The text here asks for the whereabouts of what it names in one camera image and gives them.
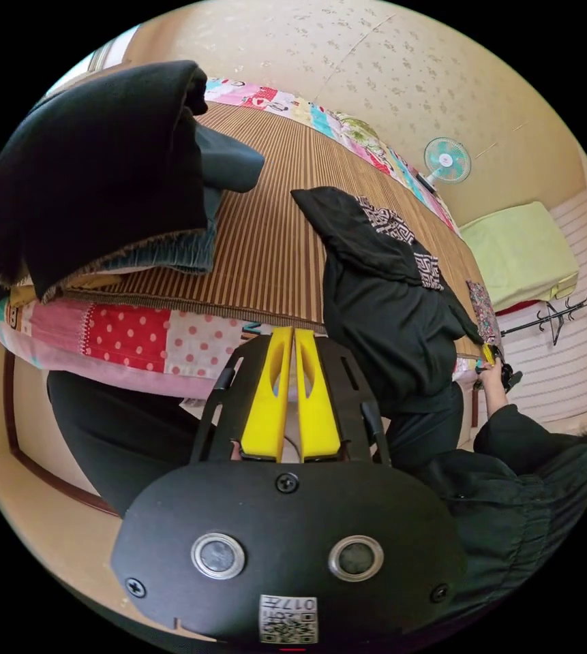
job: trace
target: coat rack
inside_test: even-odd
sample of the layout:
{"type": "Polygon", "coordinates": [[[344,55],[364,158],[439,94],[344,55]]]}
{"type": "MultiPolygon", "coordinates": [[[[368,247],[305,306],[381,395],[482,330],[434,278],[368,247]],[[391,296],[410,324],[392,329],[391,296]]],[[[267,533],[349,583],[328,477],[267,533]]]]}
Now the coat rack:
{"type": "Polygon", "coordinates": [[[547,315],[544,315],[541,317],[541,310],[537,312],[537,320],[534,320],[532,322],[528,322],[524,325],[520,325],[519,327],[512,327],[511,329],[505,329],[500,332],[501,336],[506,336],[507,334],[511,334],[512,332],[519,332],[521,329],[527,329],[527,327],[533,327],[534,325],[538,325],[539,329],[544,332],[545,328],[543,325],[546,322],[550,323],[550,330],[552,331],[552,345],[557,344],[557,340],[559,339],[559,334],[561,333],[561,328],[564,326],[565,317],[568,317],[568,320],[574,320],[573,314],[576,311],[579,311],[580,309],[583,309],[584,307],[587,307],[587,294],[586,297],[581,301],[578,302],[576,305],[571,306],[569,304],[569,299],[566,298],[566,308],[562,309],[562,311],[557,311],[549,302],[546,302],[545,304],[547,305],[547,315]],[[554,326],[554,320],[557,321],[557,327],[555,330],[554,326]]]}

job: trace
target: black pants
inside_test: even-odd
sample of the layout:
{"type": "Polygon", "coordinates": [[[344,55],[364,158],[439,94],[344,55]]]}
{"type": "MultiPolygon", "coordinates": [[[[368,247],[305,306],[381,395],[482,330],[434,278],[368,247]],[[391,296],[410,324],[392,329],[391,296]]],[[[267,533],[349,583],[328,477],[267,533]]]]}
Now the black pants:
{"type": "MultiPolygon", "coordinates": [[[[62,371],[48,374],[48,395],[63,438],[91,485],[124,515],[150,483],[186,465],[198,419],[178,398],[150,395],[62,371]]],[[[400,414],[387,439],[393,465],[413,470],[436,454],[454,450],[464,412],[462,392],[435,414],[400,414]]]]}

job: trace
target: patterned wall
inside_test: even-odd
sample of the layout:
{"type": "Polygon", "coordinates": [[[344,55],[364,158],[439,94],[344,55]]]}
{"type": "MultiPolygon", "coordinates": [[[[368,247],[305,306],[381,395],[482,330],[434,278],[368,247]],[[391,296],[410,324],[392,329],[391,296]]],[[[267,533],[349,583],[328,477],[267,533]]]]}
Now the patterned wall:
{"type": "Polygon", "coordinates": [[[410,163],[436,136],[461,140],[470,178],[440,192],[458,224],[585,188],[577,143],[541,96],[488,50],[374,0],[209,0],[143,25],[132,63],[196,59],[369,122],[410,163]]]}

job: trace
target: electric fan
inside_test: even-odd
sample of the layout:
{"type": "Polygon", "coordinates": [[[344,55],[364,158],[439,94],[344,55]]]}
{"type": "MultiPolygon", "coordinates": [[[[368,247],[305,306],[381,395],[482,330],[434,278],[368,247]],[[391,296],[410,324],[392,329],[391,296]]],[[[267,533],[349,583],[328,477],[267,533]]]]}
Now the electric fan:
{"type": "Polygon", "coordinates": [[[452,138],[441,136],[431,140],[425,148],[425,165],[430,171],[428,177],[420,173],[416,178],[423,186],[436,193],[434,181],[458,184],[470,174],[470,157],[466,148],[452,138]]]}

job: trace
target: striped bamboo mat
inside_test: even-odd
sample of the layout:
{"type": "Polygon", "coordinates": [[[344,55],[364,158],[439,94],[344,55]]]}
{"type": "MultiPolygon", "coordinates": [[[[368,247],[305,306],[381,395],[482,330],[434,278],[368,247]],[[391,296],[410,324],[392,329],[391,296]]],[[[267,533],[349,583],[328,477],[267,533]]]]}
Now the striped bamboo mat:
{"type": "MultiPolygon", "coordinates": [[[[69,297],[209,311],[318,330],[325,250],[289,191],[335,186],[367,196],[375,206],[395,209],[438,257],[445,279],[475,320],[466,280],[482,283],[482,278],[470,249],[399,182],[332,139],[281,116],[212,102],[198,120],[246,143],[266,159],[256,188],[224,194],[213,272],[196,276],[152,268],[126,275],[114,286],[69,289],[69,297]]],[[[462,356],[479,356],[479,348],[468,339],[458,341],[457,350],[462,356]]]]}

